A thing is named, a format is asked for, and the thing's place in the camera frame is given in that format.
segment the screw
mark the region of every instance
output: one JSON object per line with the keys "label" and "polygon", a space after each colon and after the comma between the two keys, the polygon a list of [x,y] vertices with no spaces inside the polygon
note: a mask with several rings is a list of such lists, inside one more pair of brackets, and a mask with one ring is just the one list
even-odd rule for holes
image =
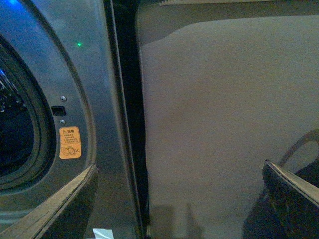
{"label": "screw", "polygon": [[67,101],[67,99],[66,99],[65,96],[61,96],[61,97],[60,97],[60,100],[61,100],[62,102],[66,102],[66,101]]}

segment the blue light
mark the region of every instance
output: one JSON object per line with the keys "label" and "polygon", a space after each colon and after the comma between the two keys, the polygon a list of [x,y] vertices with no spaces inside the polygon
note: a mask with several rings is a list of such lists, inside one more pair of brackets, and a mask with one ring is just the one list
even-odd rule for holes
{"label": "blue light", "polygon": [[9,3],[12,5],[17,5],[19,2],[17,0],[9,0]]}

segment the front-loading washer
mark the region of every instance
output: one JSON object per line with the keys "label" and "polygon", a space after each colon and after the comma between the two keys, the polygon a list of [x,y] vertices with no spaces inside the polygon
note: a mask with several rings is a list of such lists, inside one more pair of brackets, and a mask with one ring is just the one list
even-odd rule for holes
{"label": "front-loading washer", "polygon": [[143,234],[122,83],[102,1],[0,2],[0,226],[91,163],[91,227]]}

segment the white paper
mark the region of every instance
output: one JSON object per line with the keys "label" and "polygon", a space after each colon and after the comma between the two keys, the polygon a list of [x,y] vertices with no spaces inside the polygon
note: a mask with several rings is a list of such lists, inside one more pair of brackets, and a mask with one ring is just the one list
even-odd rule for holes
{"label": "white paper", "polygon": [[95,239],[114,239],[112,230],[93,228]]}

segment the orange warning sticker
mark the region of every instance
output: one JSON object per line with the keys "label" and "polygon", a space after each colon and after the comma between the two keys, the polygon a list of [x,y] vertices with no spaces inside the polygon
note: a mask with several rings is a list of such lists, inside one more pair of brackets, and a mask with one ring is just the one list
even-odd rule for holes
{"label": "orange warning sticker", "polygon": [[60,158],[71,159],[81,157],[81,138],[78,127],[60,128]]}

